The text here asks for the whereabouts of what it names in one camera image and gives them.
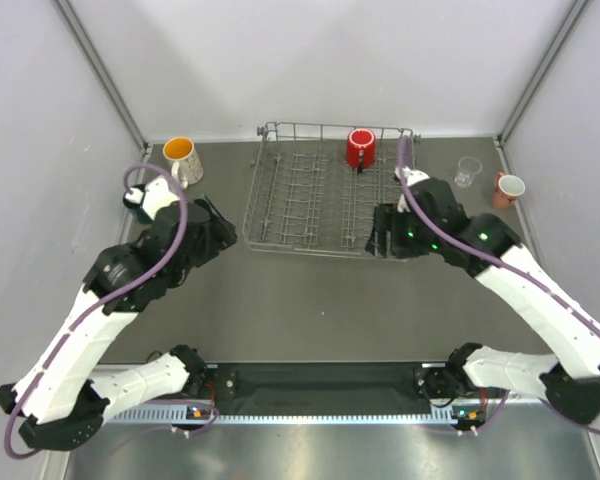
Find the white mug orange inside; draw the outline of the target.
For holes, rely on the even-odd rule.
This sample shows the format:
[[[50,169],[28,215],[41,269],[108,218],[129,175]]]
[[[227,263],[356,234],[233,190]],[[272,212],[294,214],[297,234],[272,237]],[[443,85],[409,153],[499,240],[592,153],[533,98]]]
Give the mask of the white mug orange inside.
[[[175,137],[163,146],[163,156],[170,165],[171,176],[183,189],[198,183],[204,169],[194,142],[188,137]]]

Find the red mug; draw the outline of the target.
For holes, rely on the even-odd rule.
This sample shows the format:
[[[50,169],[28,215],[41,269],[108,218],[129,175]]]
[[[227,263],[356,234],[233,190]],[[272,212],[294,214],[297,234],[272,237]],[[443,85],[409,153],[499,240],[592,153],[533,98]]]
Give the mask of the red mug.
[[[347,137],[346,161],[358,173],[371,167],[376,156],[376,136],[366,128],[352,130]]]

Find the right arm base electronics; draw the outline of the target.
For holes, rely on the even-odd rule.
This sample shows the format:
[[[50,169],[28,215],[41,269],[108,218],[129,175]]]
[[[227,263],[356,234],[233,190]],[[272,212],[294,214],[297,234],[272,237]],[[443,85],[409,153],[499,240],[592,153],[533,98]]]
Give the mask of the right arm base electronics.
[[[450,407],[452,420],[451,424],[434,428],[432,432],[454,437],[478,436],[503,412],[509,394],[507,390],[480,388],[474,394],[459,397],[464,403],[449,400],[443,404],[432,404],[435,408]]]

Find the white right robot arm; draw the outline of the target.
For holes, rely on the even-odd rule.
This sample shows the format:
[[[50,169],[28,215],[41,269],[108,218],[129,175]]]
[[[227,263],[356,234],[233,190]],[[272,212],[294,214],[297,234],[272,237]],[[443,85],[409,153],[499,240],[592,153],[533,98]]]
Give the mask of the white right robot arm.
[[[600,324],[540,267],[499,217],[469,217],[449,184],[408,169],[398,202],[375,207],[366,249],[376,257],[438,254],[493,292],[549,347],[546,355],[500,351],[480,343],[455,349],[443,369],[421,380],[427,394],[470,396],[480,388],[533,395],[568,420],[600,415]]]

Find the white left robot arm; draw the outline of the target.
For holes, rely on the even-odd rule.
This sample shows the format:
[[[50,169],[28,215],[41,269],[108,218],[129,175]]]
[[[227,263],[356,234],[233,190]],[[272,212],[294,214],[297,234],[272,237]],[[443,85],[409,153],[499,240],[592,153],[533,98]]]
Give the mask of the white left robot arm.
[[[144,230],[99,254],[36,366],[20,381],[0,386],[7,429],[19,433],[31,455],[74,450],[128,409],[164,395],[193,398],[205,388],[206,363],[186,345],[118,374],[92,373],[152,301],[237,241],[235,225],[204,195],[185,211],[173,194],[158,200],[129,195],[123,203]]]

